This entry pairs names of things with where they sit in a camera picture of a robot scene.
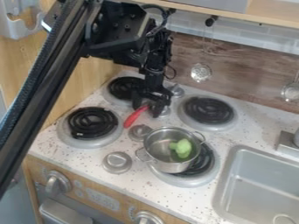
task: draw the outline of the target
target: pot handle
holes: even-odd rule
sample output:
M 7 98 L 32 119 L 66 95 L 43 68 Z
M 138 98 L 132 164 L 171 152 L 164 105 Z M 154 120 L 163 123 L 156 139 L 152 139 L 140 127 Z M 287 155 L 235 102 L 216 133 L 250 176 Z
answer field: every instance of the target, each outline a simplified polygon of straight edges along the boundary
M 144 147 L 142 147 L 139 150 L 136 150 L 135 155 L 136 155 L 136 158 L 138 158 L 140 161 L 143 161 L 143 162 L 154 161 L 154 159 L 149 155 L 149 153 L 145 150 Z
M 200 144 L 203 144 L 203 143 L 205 143 L 206 142 L 206 139 L 205 139 L 205 136 L 203 135 L 203 134 L 201 134 L 200 132 L 198 132 L 198 131 L 194 131 L 193 132 L 195 135 L 200 135 L 200 141 L 201 141 L 201 143 Z

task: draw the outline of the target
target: brown backsplash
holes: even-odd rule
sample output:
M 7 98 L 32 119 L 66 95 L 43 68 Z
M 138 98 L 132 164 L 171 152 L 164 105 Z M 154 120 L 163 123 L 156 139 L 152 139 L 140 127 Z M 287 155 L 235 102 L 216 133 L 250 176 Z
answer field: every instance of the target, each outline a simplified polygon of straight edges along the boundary
M 299 56 L 218 40 L 205 41 L 192 35 L 174 34 L 170 63 L 177 69 L 174 81 L 299 113 L 299 103 L 287 103 L 281 98 L 282 87 L 296 76 Z M 191 68 L 198 62 L 205 62 L 211 67 L 213 76 L 210 80 L 197 83 L 191 78 Z

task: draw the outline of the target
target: electric coil burner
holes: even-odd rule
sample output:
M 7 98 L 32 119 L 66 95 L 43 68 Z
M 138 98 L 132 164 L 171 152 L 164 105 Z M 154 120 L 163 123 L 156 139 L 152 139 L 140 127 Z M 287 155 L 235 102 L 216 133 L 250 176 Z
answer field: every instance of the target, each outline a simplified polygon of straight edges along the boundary
M 189 97 L 181 102 L 178 117 L 195 130 L 222 131 L 234 126 L 237 114 L 224 101 L 201 96 Z
M 132 105 L 132 91 L 142 88 L 144 80 L 136 77 L 126 76 L 112 80 L 103 92 L 104 98 L 119 106 Z
M 60 120 L 57 132 L 65 144 L 96 149 L 111 144 L 122 133 L 121 118 L 106 108 L 79 108 Z
M 105 136 L 118 125 L 117 117 L 104 108 L 80 108 L 67 121 L 72 136 L 77 139 Z
M 191 188 L 206 185 L 215 179 L 220 166 L 219 156 L 206 143 L 203 143 L 198 158 L 187 171 L 170 174 L 158 171 L 150 164 L 149 168 L 156 177 L 169 185 Z

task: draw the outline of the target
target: red handle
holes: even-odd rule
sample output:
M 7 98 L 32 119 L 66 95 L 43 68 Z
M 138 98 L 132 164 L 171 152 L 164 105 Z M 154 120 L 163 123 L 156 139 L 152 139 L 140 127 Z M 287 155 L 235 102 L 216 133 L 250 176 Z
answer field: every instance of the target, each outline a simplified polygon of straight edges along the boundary
M 140 116 L 140 114 L 148 109 L 149 109 L 149 106 L 143 106 L 143 107 L 138 108 L 130 116 L 128 116 L 128 118 L 126 119 L 126 121 L 123 124 L 123 127 L 125 129 L 128 129 L 129 127 L 131 127 L 131 125 L 135 122 L 135 120 L 137 120 L 137 118 Z

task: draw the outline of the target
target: green toy vegetable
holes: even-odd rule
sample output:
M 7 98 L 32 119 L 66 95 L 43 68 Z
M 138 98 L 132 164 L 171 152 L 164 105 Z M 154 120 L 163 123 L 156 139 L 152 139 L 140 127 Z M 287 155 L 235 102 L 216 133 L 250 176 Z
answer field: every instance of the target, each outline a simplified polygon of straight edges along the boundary
M 189 157 L 189 155 L 192 151 L 192 145 L 191 145 L 190 141 L 186 138 L 183 138 L 182 140 L 178 141 L 177 143 L 170 143 L 169 147 L 171 150 L 176 151 L 177 155 L 180 158 Z

